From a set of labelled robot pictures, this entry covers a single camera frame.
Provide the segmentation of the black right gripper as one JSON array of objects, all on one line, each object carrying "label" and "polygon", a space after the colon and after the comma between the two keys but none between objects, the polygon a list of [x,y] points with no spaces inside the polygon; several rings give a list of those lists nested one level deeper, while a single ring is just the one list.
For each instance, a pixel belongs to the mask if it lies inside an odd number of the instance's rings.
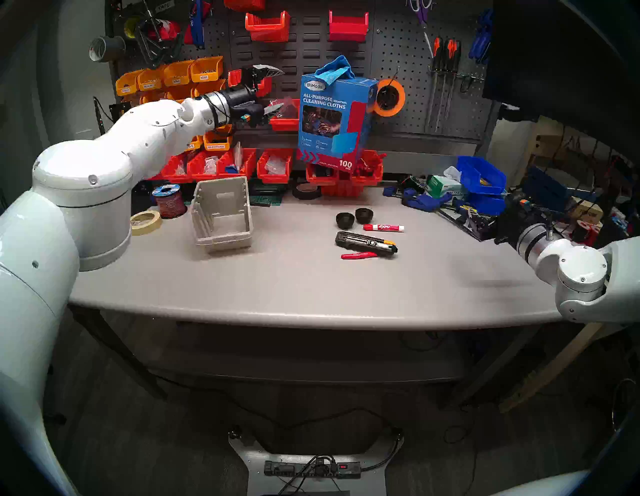
[{"label": "black right gripper", "polygon": [[544,217],[526,196],[507,196],[505,208],[499,216],[474,216],[474,232],[479,241],[517,247],[525,229],[539,223],[544,223]]}]

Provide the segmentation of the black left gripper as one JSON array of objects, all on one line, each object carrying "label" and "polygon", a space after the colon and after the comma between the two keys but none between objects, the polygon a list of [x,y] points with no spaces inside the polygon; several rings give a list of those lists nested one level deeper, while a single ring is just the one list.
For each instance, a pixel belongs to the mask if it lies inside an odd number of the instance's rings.
[{"label": "black left gripper", "polygon": [[251,128],[255,128],[262,120],[264,124],[268,124],[273,119],[280,119],[286,100],[271,99],[264,107],[259,103],[257,93],[259,83],[264,79],[284,74],[283,70],[264,64],[230,71],[227,78],[226,103],[232,120],[243,121]]}]

